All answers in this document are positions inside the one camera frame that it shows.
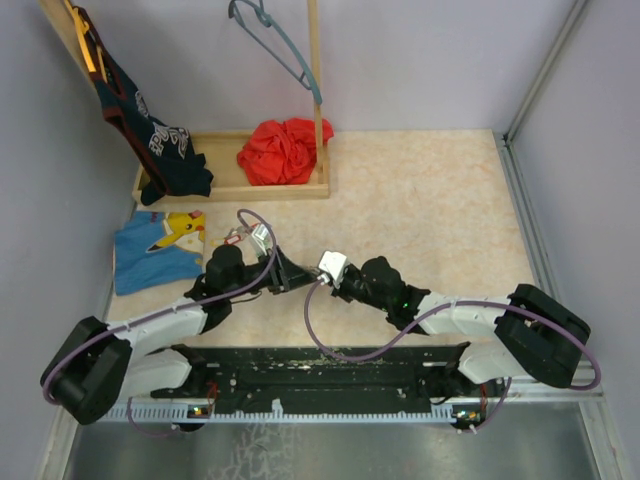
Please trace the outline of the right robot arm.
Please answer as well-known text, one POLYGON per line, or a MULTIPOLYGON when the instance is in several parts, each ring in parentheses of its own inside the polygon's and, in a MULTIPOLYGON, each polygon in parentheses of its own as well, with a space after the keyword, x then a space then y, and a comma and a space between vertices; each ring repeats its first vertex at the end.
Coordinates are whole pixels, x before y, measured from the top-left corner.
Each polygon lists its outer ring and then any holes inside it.
POLYGON ((591 329, 533 285, 520 284, 502 297, 453 297, 406 283, 383 256, 356 267, 338 252, 325 252, 319 270, 332 295, 385 312, 398 330, 467 338, 468 346, 446 372, 448 387, 458 395, 521 375, 554 388, 575 386, 591 329))

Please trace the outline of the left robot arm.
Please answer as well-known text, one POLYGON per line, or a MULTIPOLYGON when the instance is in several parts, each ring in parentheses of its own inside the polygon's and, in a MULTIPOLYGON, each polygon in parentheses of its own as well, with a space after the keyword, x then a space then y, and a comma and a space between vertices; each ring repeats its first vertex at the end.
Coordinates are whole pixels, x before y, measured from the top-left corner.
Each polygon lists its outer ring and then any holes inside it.
POLYGON ((208 384, 207 362, 183 340, 219 326, 236 297, 295 290, 318 273, 293 263, 278 247, 248 265, 237 246, 219 246, 193 287, 171 305, 129 321, 79 321, 41 376, 43 395, 81 425, 133 397, 168 391, 198 396, 208 384))

